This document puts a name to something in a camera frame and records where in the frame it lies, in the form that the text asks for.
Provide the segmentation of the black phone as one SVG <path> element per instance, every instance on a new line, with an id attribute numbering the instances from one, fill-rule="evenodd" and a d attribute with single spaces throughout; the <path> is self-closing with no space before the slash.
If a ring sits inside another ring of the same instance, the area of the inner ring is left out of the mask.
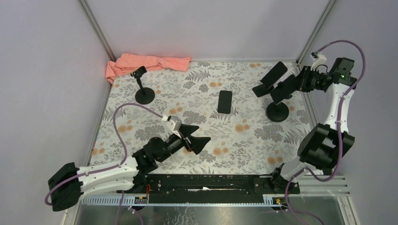
<path id="1" fill-rule="evenodd" d="M 232 91 L 221 90 L 219 92 L 217 112 L 223 114 L 230 114 L 232 107 Z"/>
<path id="2" fill-rule="evenodd" d="M 298 89 L 299 81 L 299 77 L 290 75 L 283 82 L 279 82 L 270 93 L 273 102 L 278 104 L 284 99 L 291 98 L 291 94 Z"/>

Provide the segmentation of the black round-base stand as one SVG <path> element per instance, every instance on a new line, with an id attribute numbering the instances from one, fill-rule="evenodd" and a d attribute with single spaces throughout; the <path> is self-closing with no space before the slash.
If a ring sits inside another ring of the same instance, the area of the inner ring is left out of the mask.
<path id="1" fill-rule="evenodd" d="M 137 70 L 133 71 L 130 75 L 134 77 L 139 86 L 139 90 L 135 94 L 135 100 L 142 105 L 147 105 L 151 103 L 155 98 L 155 92 L 153 89 L 148 87 L 143 87 L 141 82 L 141 77 L 147 72 L 144 66 L 139 67 Z"/>
<path id="2" fill-rule="evenodd" d="M 286 120 L 289 116 L 289 108 L 282 101 L 278 104 L 272 98 L 272 103 L 270 103 L 266 108 L 266 116 L 273 122 L 282 122 Z"/>

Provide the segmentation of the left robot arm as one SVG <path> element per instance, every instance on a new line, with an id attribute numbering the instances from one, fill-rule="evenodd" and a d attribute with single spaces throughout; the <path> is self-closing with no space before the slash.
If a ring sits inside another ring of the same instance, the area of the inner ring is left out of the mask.
<path id="1" fill-rule="evenodd" d="M 140 150 L 117 162 L 77 167 L 75 163 L 62 166 L 49 180 L 45 203 L 55 212 L 75 206 L 91 195 L 115 191 L 139 193 L 146 185 L 145 177 L 161 163 L 185 148 L 196 155 L 211 141 L 210 137 L 194 137 L 198 126 L 182 124 L 179 135 L 168 139 L 151 138 Z"/>

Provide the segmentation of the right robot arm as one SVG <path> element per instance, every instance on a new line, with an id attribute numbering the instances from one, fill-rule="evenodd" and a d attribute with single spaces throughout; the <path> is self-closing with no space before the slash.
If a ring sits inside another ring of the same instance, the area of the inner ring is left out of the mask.
<path id="1" fill-rule="evenodd" d="M 337 170 L 340 160 L 353 146 L 355 138 L 348 134 L 347 126 L 349 103 L 357 81 L 351 76 L 353 66 L 354 61 L 348 58 L 337 58 L 327 73 L 319 72 L 317 67 L 305 66 L 298 76 L 290 75 L 271 91 L 273 103 L 266 113 L 270 120 L 277 122 L 287 118 L 288 108 L 282 101 L 289 99 L 295 91 L 322 90 L 330 98 L 325 121 L 317 124 L 303 139 L 292 161 L 273 171 L 269 180 L 273 192 L 283 192 L 314 170 Z"/>

